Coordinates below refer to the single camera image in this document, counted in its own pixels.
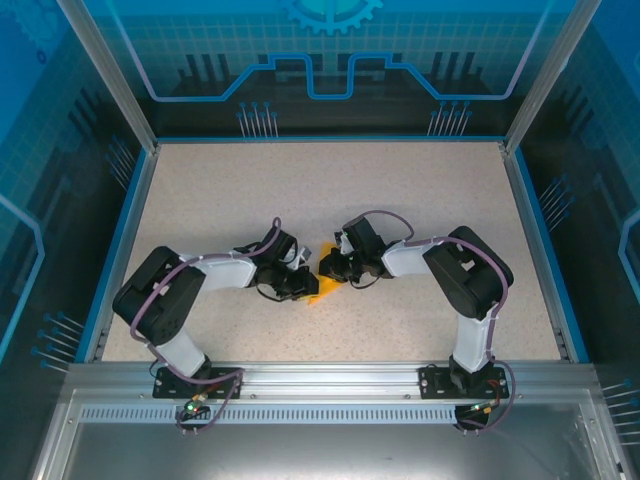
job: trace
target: blue printed backdrop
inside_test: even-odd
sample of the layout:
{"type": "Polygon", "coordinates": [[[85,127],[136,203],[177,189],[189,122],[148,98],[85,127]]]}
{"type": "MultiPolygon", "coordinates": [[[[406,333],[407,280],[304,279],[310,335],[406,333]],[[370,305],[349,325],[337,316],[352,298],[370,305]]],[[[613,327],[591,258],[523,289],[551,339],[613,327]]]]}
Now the blue printed backdrop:
{"type": "MultiPolygon", "coordinates": [[[[640,382],[640,35],[634,22],[638,18],[636,0],[601,4],[522,145],[589,355],[604,386],[630,378],[636,388],[640,382]]],[[[629,412],[630,426],[619,429],[628,434],[636,430],[640,415],[625,403],[631,397],[622,393],[614,400],[622,402],[618,413],[629,412]]],[[[629,447],[639,470],[638,449],[629,447]]]]}
{"type": "Polygon", "coordinates": [[[53,0],[0,0],[0,105],[0,478],[18,479],[77,345],[45,314],[82,330],[140,145],[53,0]]]}
{"type": "Polygon", "coordinates": [[[88,6],[160,135],[245,135],[251,102],[282,134],[501,135],[573,1],[88,6]]]}

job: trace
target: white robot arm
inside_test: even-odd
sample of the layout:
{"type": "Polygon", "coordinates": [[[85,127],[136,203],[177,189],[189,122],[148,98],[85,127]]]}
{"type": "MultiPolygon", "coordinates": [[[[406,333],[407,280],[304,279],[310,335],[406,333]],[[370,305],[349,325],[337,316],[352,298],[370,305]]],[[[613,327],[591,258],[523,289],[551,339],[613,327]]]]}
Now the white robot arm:
{"type": "Polygon", "coordinates": [[[113,310],[131,325],[162,279],[179,265],[189,263],[148,306],[136,332],[185,377],[206,378],[201,370],[208,359],[184,328],[197,295],[254,286],[261,295],[278,302],[317,294],[318,280],[305,265],[310,254],[307,247],[299,248],[294,237],[276,227],[262,242],[237,248],[228,255],[197,257],[158,247],[120,289],[113,310]],[[260,285],[271,286],[275,296],[267,296],[260,285]]]}
{"type": "Polygon", "coordinates": [[[477,384],[476,378],[482,376],[479,372],[492,358],[495,318],[491,310],[503,296],[502,281],[507,286],[513,283],[509,267],[464,226],[434,241],[402,240],[387,245],[360,216],[343,226],[335,238],[338,248],[320,261],[320,274],[339,282],[358,284],[364,273],[377,279],[434,275],[458,312],[457,340],[450,359],[451,380],[461,392],[477,384]]]}

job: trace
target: yellow object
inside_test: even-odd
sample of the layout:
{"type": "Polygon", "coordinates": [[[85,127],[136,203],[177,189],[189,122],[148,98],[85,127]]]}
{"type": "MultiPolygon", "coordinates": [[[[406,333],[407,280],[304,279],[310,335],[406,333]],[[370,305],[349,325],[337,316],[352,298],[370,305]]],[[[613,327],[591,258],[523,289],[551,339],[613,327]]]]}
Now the yellow object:
{"type": "MultiPolygon", "coordinates": [[[[329,255],[332,248],[337,248],[338,246],[335,243],[325,242],[322,244],[322,250],[320,251],[320,260],[329,255]]],[[[309,305],[313,305],[322,297],[330,294],[334,290],[337,290],[338,287],[342,285],[346,285],[344,283],[340,283],[333,278],[325,277],[323,275],[318,275],[318,295],[313,295],[309,298],[309,305]]]]}

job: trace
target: speckled work surface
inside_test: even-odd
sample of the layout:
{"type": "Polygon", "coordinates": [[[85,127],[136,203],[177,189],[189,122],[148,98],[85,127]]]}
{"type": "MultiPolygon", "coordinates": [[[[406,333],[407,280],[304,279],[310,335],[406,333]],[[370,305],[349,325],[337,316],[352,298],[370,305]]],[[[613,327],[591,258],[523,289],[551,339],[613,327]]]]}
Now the speckled work surface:
{"type": "MultiPolygon", "coordinates": [[[[165,145],[127,278],[158,245],[209,253],[263,238],[275,215],[314,252],[362,211],[397,212],[415,238],[473,228],[511,267],[515,284],[497,324],[505,359],[559,354],[498,146],[493,143],[165,145]]],[[[405,227],[371,217],[386,241],[405,227]]],[[[427,275],[344,286],[321,302],[273,303],[253,289],[201,294],[187,329],[214,360],[446,359],[456,314],[427,275]]],[[[150,360],[114,318],[104,360],[150,360]]]]}

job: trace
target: purple cable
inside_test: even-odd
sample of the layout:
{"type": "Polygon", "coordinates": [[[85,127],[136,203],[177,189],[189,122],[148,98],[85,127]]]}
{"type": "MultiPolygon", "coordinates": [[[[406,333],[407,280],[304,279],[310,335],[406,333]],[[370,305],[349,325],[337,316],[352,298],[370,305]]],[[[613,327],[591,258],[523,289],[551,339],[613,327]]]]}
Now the purple cable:
{"type": "MultiPolygon", "coordinates": [[[[146,343],[146,341],[147,341],[146,338],[144,338],[144,337],[142,337],[142,336],[137,334],[138,324],[142,320],[142,317],[144,316],[144,314],[149,309],[149,306],[158,297],[158,295],[160,295],[160,292],[162,291],[162,289],[164,287],[166,287],[169,284],[169,282],[176,275],[178,275],[178,273],[180,273],[182,270],[184,270],[188,266],[193,265],[195,263],[198,263],[201,260],[211,260],[211,259],[214,259],[214,258],[247,258],[247,257],[254,257],[256,255],[260,255],[261,253],[265,252],[269,247],[271,247],[271,245],[273,245],[273,243],[278,238],[278,235],[280,234],[280,230],[281,230],[281,226],[282,226],[282,221],[280,220],[280,217],[275,217],[273,219],[272,226],[276,228],[276,231],[274,232],[273,236],[269,239],[269,241],[265,245],[260,247],[258,250],[254,250],[254,251],[249,252],[249,253],[239,253],[238,255],[233,255],[233,254],[229,254],[229,253],[210,253],[210,254],[207,254],[207,255],[202,255],[202,256],[191,258],[191,259],[187,260],[186,262],[181,263],[180,265],[175,267],[173,270],[171,270],[160,281],[158,286],[156,286],[156,288],[153,289],[153,291],[151,292],[151,295],[149,295],[149,297],[144,301],[144,303],[140,307],[140,310],[138,310],[138,313],[136,313],[136,316],[133,318],[133,321],[131,322],[131,327],[129,329],[129,333],[131,334],[131,337],[134,340],[146,343]]],[[[192,383],[194,385],[212,385],[214,383],[224,382],[225,380],[229,380],[231,378],[241,376],[242,372],[244,371],[243,369],[238,369],[235,372],[229,373],[227,375],[223,375],[223,376],[218,377],[218,378],[212,378],[212,379],[208,379],[208,380],[197,380],[197,379],[194,379],[194,378],[191,378],[191,377],[188,377],[188,376],[182,374],[177,369],[175,369],[173,366],[169,365],[169,363],[166,361],[166,359],[152,345],[149,344],[148,347],[149,347],[149,351],[151,353],[153,353],[160,362],[167,364],[167,367],[169,368],[171,373],[173,373],[176,377],[184,380],[185,382],[192,383]]]]}
{"type": "MultiPolygon", "coordinates": [[[[224,402],[222,402],[222,405],[220,406],[216,414],[213,416],[211,421],[200,428],[195,428],[193,431],[194,434],[197,435],[198,432],[204,432],[205,430],[208,430],[211,427],[213,427],[213,425],[222,416],[222,412],[224,412],[224,409],[227,408],[227,404],[229,403],[229,400],[231,400],[231,397],[233,396],[233,392],[236,391],[241,381],[242,381],[242,373],[240,373],[240,375],[238,375],[236,380],[233,382],[233,386],[231,387],[231,390],[229,390],[229,393],[227,393],[227,396],[225,397],[224,402]]],[[[184,423],[182,421],[182,415],[184,415],[184,410],[178,413],[178,416],[176,417],[176,427],[182,429],[183,431],[186,431],[186,429],[184,428],[184,423]]]]}
{"type": "Polygon", "coordinates": [[[397,213],[393,213],[390,212],[388,210],[368,210],[364,213],[361,213],[360,215],[358,215],[356,218],[349,220],[347,223],[345,223],[342,226],[342,229],[344,229],[345,227],[348,227],[354,223],[356,223],[357,221],[363,219],[364,217],[366,217],[367,215],[373,214],[373,213],[379,213],[381,215],[389,215],[390,217],[393,218],[397,218],[398,220],[400,220],[402,223],[404,223],[407,228],[409,229],[409,235],[407,235],[406,237],[403,238],[403,240],[406,242],[407,240],[411,240],[413,238],[413,236],[415,235],[415,231],[413,230],[413,227],[411,226],[411,224],[403,217],[401,217],[400,215],[398,215],[397,213]]]}
{"type": "Polygon", "coordinates": [[[454,237],[433,237],[426,240],[417,240],[415,242],[406,242],[406,247],[420,247],[423,245],[430,245],[432,243],[455,243],[464,248],[467,248],[477,254],[480,258],[482,258],[485,262],[491,266],[498,275],[500,279],[500,283],[502,285],[502,298],[498,304],[491,310],[491,318],[489,319],[489,333],[487,334],[487,343],[485,344],[485,354],[492,360],[491,357],[491,345],[493,344],[493,331],[495,329],[496,319],[498,318],[498,312],[507,301],[507,295],[509,292],[509,283],[507,282],[507,277],[504,275],[502,269],[498,266],[498,264],[485,252],[481,249],[473,245],[472,243],[466,242],[464,240],[460,240],[459,238],[454,237]]]}
{"type": "Polygon", "coordinates": [[[496,319],[498,318],[498,312],[507,301],[509,283],[507,282],[507,277],[505,276],[500,266],[489,255],[487,255],[485,252],[483,252],[481,249],[479,249],[472,243],[466,242],[465,240],[460,240],[459,238],[454,238],[454,237],[434,237],[426,240],[417,240],[415,242],[406,242],[405,246],[419,247],[423,245],[430,245],[432,243],[455,243],[457,245],[460,245],[464,248],[471,250],[472,252],[477,254],[480,258],[482,258],[485,262],[487,262],[495,270],[496,274],[498,275],[498,278],[500,279],[500,283],[502,284],[502,298],[500,298],[500,301],[498,302],[498,304],[491,310],[491,317],[489,318],[489,332],[487,334],[487,342],[485,344],[485,355],[487,356],[490,362],[493,362],[497,365],[504,366],[504,368],[509,372],[509,377],[511,378],[511,396],[509,397],[509,403],[507,403],[507,406],[504,412],[502,413],[502,415],[500,415],[498,420],[493,422],[491,425],[482,428],[483,432],[489,432],[495,429],[500,423],[502,423],[502,421],[505,419],[507,414],[511,411],[511,408],[513,407],[513,402],[515,401],[515,398],[516,398],[516,376],[513,373],[513,369],[506,362],[503,362],[502,360],[496,360],[491,354],[491,345],[493,343],[493,331],[495,329],[495,322],[496,322],[496,319]]]}

